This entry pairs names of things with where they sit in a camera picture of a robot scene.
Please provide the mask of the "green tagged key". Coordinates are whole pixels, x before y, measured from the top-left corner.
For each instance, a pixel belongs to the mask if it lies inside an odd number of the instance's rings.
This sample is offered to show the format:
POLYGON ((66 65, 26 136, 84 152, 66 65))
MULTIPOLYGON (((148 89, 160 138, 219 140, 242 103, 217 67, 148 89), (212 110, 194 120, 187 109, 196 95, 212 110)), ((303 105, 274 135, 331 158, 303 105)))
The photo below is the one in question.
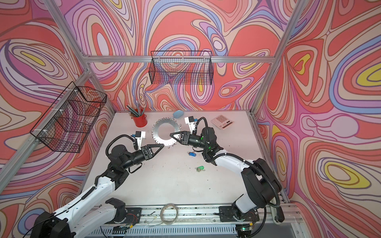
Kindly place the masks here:
POLYGON ((204 166, 199 166, 195 168, 197 172, 205 171, 204 166))

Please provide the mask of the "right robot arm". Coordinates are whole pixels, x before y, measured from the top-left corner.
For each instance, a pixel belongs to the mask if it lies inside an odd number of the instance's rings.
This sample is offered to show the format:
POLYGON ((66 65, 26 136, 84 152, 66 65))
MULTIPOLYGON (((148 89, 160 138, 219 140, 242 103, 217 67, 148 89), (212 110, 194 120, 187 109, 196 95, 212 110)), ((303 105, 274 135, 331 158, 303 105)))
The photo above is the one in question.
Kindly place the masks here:
POLYGON ((264 159, 250 161, 227 152, 217 143, 215 131, 204 117, 192 124, 191 131, 173 132, 170 137, 182 145, 200 148, 207 163, 241 175, 246 193, 232 203, 234 219, 243 220, 247 213, 258 208, 270 206, 276 211, 281 208, 279 193, 282 186, 264 159))

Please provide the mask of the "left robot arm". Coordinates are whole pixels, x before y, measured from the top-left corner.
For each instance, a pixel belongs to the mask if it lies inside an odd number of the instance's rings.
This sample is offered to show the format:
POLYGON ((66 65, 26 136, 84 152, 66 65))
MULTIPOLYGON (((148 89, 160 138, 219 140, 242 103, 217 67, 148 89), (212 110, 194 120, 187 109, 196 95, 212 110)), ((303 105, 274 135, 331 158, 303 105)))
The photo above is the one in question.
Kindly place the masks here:
POLYGON ((132 173, 132 166, 142 166, 156 156, 153 149, 164 148, 163 144, 139 146, 130 135, 119 135, 106 147, 110 163, 107 169, 95 178, 94 184, 67 205, 49 213, 40 214, 28 231, 32 238, 85 238, 92 231, 108 222, 123 223, 127 217, 126 204, 110 198, 105 205, 92 208, 117 190, 132 173))

